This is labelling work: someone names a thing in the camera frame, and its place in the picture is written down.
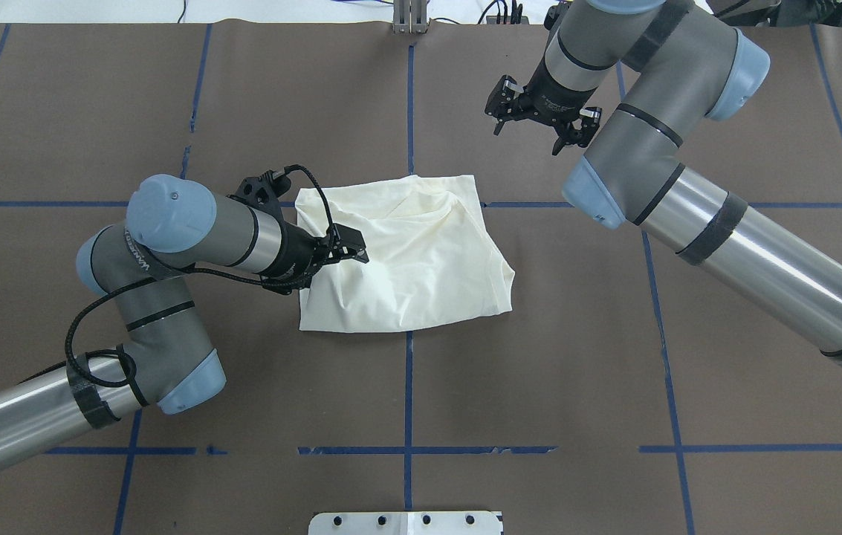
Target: crumpled fabric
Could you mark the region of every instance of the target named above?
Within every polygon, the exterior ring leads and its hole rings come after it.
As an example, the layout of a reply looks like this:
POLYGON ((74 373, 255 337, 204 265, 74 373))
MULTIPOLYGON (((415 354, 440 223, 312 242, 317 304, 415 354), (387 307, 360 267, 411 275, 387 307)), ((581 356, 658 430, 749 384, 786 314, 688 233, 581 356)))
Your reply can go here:
MULTIPOLYGON (((402 332, 512 311, 514 272, 483 224, 471 175, 417 175, 324 189, 335 223, 363 234, 370 262, 326 265, 299 292, 301 331, 402 332)), ((325 235, 315 189, 298 226, 325 235)))

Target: light blue cap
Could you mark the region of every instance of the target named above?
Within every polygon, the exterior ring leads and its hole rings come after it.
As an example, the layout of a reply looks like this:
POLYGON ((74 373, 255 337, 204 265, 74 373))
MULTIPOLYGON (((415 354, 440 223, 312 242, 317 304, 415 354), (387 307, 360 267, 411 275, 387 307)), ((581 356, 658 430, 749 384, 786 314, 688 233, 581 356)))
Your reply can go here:
POLYGON ((563 184, 563 197, 605 227, 618 228, 625 221, 622 210, 585 156, 563 184))
POLYGON ((645 11, 654 10, 665 3, 665 0, 586 0, 597 10, 614 15, 638 15, 645 11))
POLYGON ((126 206, 126 229, 138 243, 159 253, 195 246, 216 223, 216 198, 205 186, 169 174, 140 184, 126 206))
POLYGON ((728 74, 728 81, 724 84, 715 108, 705 115, 716 121, 724 121, 737 113, 744 102, 761 87, 761 82, 764 82, 768 71, 771 70, 771 57, 767 52, 744 37, 741 30, 734 28, 734 31, 737 31, 737 50, 734 51, 734 62, 728 74))
POLYGON ((219 362, 216 350, 210 352, 190 375, 186 376, 169 394, 156 404, 166 414, 183 412, 190 407, 197 406, 212 396, 218 394, 226 386, 226 373, 219 362))
POLYGON ((80 281, 84 283, 87 288, 90 288, 94 294, 101 296, 107 295, 107 291, 104 291, 104 288, 100 287, 97 283, 97 277, 94 277, 94 266, 91 264, 91 254, 94 253, 94 244, 97 243, 97 238, 104 233, 104 230, 107 230, 110 227, 111 226, 101 228, 101 230, 98 230, 97 234, 94 234, 90 240, 84 241, 84 244, 82 244, 79 250, 77 250, 77 258, 74 261, 75 267, 77 267, 77 276, 80 277, 80 281))

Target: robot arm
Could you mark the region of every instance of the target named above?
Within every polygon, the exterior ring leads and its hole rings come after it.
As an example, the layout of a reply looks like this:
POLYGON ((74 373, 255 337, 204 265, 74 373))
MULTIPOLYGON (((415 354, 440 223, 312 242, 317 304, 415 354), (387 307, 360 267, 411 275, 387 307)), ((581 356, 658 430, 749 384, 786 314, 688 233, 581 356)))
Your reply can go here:
POLYGON ((737 112, 770 67, 739 30, 693 7, 688 0, 553 7, 529 84, 501 78, 485 112, 498 121, 495 133, 509 120, 560 125, 555 155, 572 139, 561 125, 581 116, 608 68, 622 61, 641 72, 597 139, 583 139, 589 148, 563 196, 605 227, 641 226, 842 366, 842 265, 675 157, 703 117, 737 112))
POLYGON ((102 297, 71 325, 66 366, 0 392, 0 470, 149 403, 174 414, 223 389, 226 375, 184 275, 220 274, 288 295, 307 288, 323 265, 369 260, 359 231, 333 223, 330 213, 323 237, 282 219, 278 197, 291 187, 286 175, 293 170, 318 187, 301 166, 247 178, 228 197, 169 175, 141 184, 125 222, 103 228, 77 254, 81 280, 102 297), (259 278, 194 267, 196 262, 259 278), (75 356, 77 325, 109 299, 116 301, 129 341, 75 356))

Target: white bracket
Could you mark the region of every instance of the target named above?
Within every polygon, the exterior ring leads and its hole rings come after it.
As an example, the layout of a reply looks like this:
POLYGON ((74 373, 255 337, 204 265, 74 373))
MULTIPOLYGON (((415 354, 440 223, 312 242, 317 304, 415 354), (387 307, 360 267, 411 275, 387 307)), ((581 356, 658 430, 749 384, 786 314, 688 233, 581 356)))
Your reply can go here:
POLYGON ((394 0, 394 33, 427 33, 427 0, 394 0))
POLYGON ((308 535, 503 535, 503 514, 491 511, 321 513, 308 535))

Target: white cloth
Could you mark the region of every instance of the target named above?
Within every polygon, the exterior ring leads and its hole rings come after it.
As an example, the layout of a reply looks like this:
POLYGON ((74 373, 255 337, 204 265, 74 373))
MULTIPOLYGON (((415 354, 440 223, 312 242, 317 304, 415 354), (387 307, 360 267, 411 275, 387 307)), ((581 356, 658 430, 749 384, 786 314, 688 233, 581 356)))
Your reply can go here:
MULTIPOLYGON (((370 262, 326 265, 299 293, 301 331, 400 332, 512 311, 513 270, 483 224, 474 177, 417 175, 325 189, 335 223, 357 228, 370 262)), ((298 225, 325 235, 315 189, 298 225)))

